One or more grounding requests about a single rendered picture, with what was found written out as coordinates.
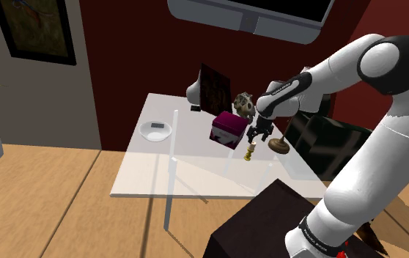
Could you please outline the glass table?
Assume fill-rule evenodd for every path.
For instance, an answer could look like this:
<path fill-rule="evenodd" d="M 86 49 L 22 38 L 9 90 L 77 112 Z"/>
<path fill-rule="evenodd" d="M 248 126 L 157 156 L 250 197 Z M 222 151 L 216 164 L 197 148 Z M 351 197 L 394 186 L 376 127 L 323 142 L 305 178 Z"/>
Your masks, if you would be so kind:
<path fill-rule="evenodd" d="M 326 187 L 295 149 L 273 152 L 256 139 L 251 160 L 243 138 L 230 149 L 210 140 L 213 115 L 190 110 L 184 97 L 148 94 L 110 195 L 112 197 L 252 199 L 279 179 L 306 199 L 320 200 Z M 144 139 L 139 126 L 158 121 L 172 127 L 159 142 Z"/>

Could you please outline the brown round-based stand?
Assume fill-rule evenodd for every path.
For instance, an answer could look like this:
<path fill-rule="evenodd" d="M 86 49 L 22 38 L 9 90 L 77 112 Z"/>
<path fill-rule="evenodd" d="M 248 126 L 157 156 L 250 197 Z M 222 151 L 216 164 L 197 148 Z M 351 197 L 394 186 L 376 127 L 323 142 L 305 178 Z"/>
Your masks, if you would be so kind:
<path fill-rule="evenodd" d="M 284 139 L 285 139 L 285 136 L 287 134 L 287 131 L 290 128 L 291 122 L 292 122 L 292 118 L 290 118 L 288 120 L 288 124 L 287 124 L 284 132 L 282 133 L 282 137 L 280 139 L 271 139 L 268 142 L 268 147 L 272 151 L 274 151 L 274 152 L 276 152 L 278 154 L 282 154 L 282 155 L 286 155 L 290 151 L 290 146 Z"/>

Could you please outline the dark picture panel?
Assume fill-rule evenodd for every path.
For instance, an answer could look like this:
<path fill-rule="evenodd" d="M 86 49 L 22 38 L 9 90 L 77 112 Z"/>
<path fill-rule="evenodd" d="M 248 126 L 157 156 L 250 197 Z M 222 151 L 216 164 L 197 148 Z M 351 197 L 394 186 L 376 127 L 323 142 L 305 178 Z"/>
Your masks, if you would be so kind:
<path fill-rule="evenodd" d="M 230 79 L 211 67 L 201 64 L 200 108 L 209 114 L 218 116 L 223 111 L 232 113 Z"/>

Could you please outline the grey skull figure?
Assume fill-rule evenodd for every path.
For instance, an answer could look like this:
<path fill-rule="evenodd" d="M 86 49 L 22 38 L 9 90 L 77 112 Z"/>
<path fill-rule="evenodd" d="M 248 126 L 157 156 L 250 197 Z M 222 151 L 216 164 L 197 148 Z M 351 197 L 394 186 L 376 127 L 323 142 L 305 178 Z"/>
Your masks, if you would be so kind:
<path fill-rule="evenodd" d="M 234 100 L 233 106 L 237 112 L 237 115 L 247 119 L 248 124 L 253 122 L 253 118 L 256 114 L 254 104 L 251 101 L 252 95 L 247 92 L 243 92 L 237 95 Z"/>

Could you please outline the magenta and white box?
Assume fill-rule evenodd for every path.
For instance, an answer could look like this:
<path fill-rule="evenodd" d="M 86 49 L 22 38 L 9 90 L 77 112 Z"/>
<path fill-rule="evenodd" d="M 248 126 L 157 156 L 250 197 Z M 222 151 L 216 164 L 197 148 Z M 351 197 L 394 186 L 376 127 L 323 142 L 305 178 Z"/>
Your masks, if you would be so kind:
<path fill-rule="evenodd" d="M 239 145 L 247 125 L 247 119 L 223 111 L 213 120 L 210 139 L 234 150 Z"/>

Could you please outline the framed wall picture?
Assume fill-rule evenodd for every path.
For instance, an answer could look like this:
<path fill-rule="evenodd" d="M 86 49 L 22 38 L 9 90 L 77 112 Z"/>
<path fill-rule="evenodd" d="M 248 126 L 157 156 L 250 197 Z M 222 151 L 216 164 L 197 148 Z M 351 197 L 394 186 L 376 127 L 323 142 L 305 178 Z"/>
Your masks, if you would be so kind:
<path fill-rule="evenodd" d="M 0 27 L 12 57 L 76 65 L 65 0 L 0 0 Z"/>

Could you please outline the white rounded vase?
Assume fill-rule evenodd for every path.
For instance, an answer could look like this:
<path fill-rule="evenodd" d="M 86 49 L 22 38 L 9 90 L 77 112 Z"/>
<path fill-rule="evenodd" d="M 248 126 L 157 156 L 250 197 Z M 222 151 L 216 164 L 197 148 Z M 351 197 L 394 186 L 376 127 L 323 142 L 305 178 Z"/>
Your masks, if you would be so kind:
<path fill-rule="evenodd" d="M 199 72 L 197 80 L 186 89 L 188 102 L 195 106 L 200 106 L 200 81 L 201 72 Z"/>

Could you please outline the white wall television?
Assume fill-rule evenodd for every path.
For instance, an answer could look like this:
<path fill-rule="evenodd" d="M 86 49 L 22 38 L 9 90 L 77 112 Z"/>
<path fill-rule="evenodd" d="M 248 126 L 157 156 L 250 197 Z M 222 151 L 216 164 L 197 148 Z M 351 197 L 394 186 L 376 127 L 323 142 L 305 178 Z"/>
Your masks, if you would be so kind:
<path fill-rule="evenodd" d="M 167 0 L 184 21 L 308 45 L 315 41 L 335 0 Z"/>

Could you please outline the gold candlestick with white candle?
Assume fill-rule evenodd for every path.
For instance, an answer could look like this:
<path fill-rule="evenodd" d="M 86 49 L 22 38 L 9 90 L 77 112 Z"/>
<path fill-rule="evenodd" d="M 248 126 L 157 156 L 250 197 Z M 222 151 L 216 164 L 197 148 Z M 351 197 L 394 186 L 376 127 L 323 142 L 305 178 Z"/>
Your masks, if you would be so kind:
<path fill-rule="evenodd" d="M 252 153 L 255 151 L 255 147 L 256 147 L 257 143 L 255 141 L 251 142 L 249 144 L 249 146 L 247 147 L 247 152 L 244 155 L 244 159 L 246 161 L 250 161 L 251 160 L 251 155 Z"/>

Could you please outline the white bowl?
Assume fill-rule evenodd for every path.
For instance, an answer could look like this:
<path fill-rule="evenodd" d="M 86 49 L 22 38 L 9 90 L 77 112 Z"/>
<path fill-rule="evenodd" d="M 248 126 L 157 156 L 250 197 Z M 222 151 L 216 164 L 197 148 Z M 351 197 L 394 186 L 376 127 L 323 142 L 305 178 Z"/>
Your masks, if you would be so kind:
<path fill-rule="evenodd" d="M 172 133 L 172 127 L 165 122 L 150 121 L 139 126 L 141 136 L 151 142 L 167 139 Z"/>

